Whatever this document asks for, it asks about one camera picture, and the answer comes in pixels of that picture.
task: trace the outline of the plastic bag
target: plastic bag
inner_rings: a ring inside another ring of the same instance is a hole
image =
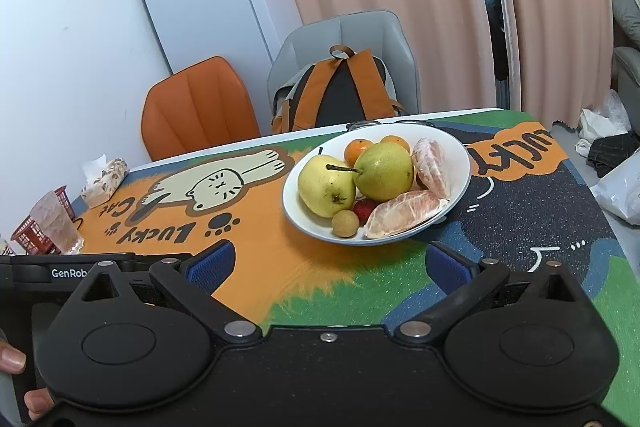
[[[580,140],[575,150],[580,156],[587,158],[594,140],[607,136],[616,136],[631,131],[631,123],[620,96],[609,89],[596,110],[583,109],[580,113]]]
[[[591,192],[602,208],[640,225],[640,151],[604,176]]]

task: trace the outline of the basket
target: basket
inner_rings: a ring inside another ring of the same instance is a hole
[[[66,195],[66,185],[57,188],[56,195],[71,220],[76,219],[76,213],[71,208],[71,203]],[[28,216],[27,219],[20,224],[12,234],[11,239],[23,247],[29,255],[60,253],[60,250],[55,247],[49,237],[42,233],[42,230],[31,216]]]

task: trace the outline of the gray chair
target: gray chair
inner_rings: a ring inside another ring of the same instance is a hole
[[[386,10],[339,15],[294,30],[284,41],[267,79],[270,103],[278,88],[306,65],[331,58],[329,48],[334,44],[343,44],[355,52],[371,49],[374,57],[385,63],[398,102],[409,114],[420,113],[420,83],[414,56],[398,16]]]

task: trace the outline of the table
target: table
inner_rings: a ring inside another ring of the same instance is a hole
[[[134,169],[103,206],[87,210],[82,200],[74,202],[83,218],[84,251],[196,254],[229,239],[236,267],[214,296],[265,331],[270,324],[395,328],[444,297],[425,273],[430,241],[474,261],[499,258],[511,269],[532,271],[558,259],[581,282],[620,347],[620,369],[604,405],[640,425],[640,288],[564,151],[522,112],[419,118],[467,146],[474,175],[447,219],[411,240],[348,248],[308,237],[287,221],[285,175],[306,151],[345,131],[333,126]]]

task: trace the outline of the orange backpack strap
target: orange backpack strap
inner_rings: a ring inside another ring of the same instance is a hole
[[[271,134],[280,133],[282,133],[282,117],[278,115],[271,119]]]
[[[289,107],[291,100],[288,98],[282,102],[282,132],[289,132],[291,128],[291,122],[289,121]]]
[[[329,58],[328,60],[321,60],[316,63],[316,66],[313,71],[311,71],[303,87],[302,95],[298,101],[292,131],[313,129],[313,127],[316,126],[316,118],[318,118],[318,110],[320,109],[320,102],[324,96],[326,86],[329,85],[329,81],[332,76],[334,76],[335,70],[338,69],[342,60],[342,58]]]
[[[355,53],[353,52],[353,50],[350,47],[343,46],[342,44],[334,44],[333,46],[331,46],[329,48],[329,53],[331,54],[331,56],[333,58],[340,58],[340,57],[336,57],[334,55],[335,52],[342,52],[342,53],[347,55],[347,58],[351,58],[351,57],[353,57],[353,55],[355,55]]]
[[[367,120],[397,116],[392,103],[386,93],[385,83],[380,77],[371,50],[364,50],[347,59],[351,78],[358,90],[360,103]]]
[[[393,106],[394,110],[396,111],[395,116],[400,116],[401,112],[406,112],[406,109],[404,108],[404,106],[400,102],[398,102],[398,100],[391,99],[391,105]]]

